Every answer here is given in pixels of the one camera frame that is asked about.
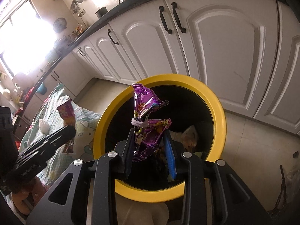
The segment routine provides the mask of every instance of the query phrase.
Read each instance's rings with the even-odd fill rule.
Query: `silver rivet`
[[[75,166],[80,166],[83,163],[83,161],[81,159],[77,159],[73,163]]]
[[[115,157],[115,156],[117,156],[117,154],[118,153],[116,153],[115,151],[111,151],[111,152],[108,153],[108,156],[109,157]]]
[[[224,161],[224,160],[218,160],[217,161],[217,164],[219,165],[219,166],[225,166],[225,164],[226,164],[226,162]]]
[[[190,153],[190,152],[184,152],[182,155],[183,155],[185,158],[190,158],[190,157],[192,156],[192,153]]]

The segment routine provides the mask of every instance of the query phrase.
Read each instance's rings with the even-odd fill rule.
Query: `window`
[[[56,34],[30,0],[19,6],[0,27],[0,60],[10,77],[28,74],[53,48]]]

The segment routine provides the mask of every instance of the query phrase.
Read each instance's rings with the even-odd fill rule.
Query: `yellow trash can rim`
[[[222,154],[226,139],[226,119],[224,110],[216,95],[202,82],[181,74],[155,75],[139,81],[148,88],[155,86],[181,86],[199,95],[210,110],[214,123],[214,137],[211,149],[206,158],[207,161],[215,162]],[[118,109],[131,97],[134,90],[131,86],[121,92],[106,108],[97,125],[94,135],[93,153],[98,159],[105,154],[105,138],[108,126]],[[115,180],[115,191],[131,200],[156,203],[165,202],[181,197],[184,194],[184,182],[163,190],[142,190],[128,185],[121,180]]]

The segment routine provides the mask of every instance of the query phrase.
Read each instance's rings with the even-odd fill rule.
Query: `patterned cloth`
[[[40,131],[39,119],[48,121],[49,134],[54,133],[64,126],[64,121],[56,108],[67,100],[69,100],[69,96],[64,91],[64,85],[59,83],[44,102],[34,122],[32,122],[29,130],[23,137],[19,152],[45,136]],[[76,118],[75,151],[73,155],[62,153],[64,146],[61,146],[57,149],[55,155],[47,161],[47,167],[37,175],[47,188],[56,181],[74,159],[82,158],[84,161],[93,160],[93,137],[101,115],[81,108],[74,102],[72,102],[72,106]]]

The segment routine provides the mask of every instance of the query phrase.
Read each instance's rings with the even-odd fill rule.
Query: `cartoon character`
[[[92,161],[93,157],[93,140],[95,130],[89,127],[86,119],[80,119],[76,122],[76,136],[74,138],[74,153],[73,158],[80,158],[87,161]]]

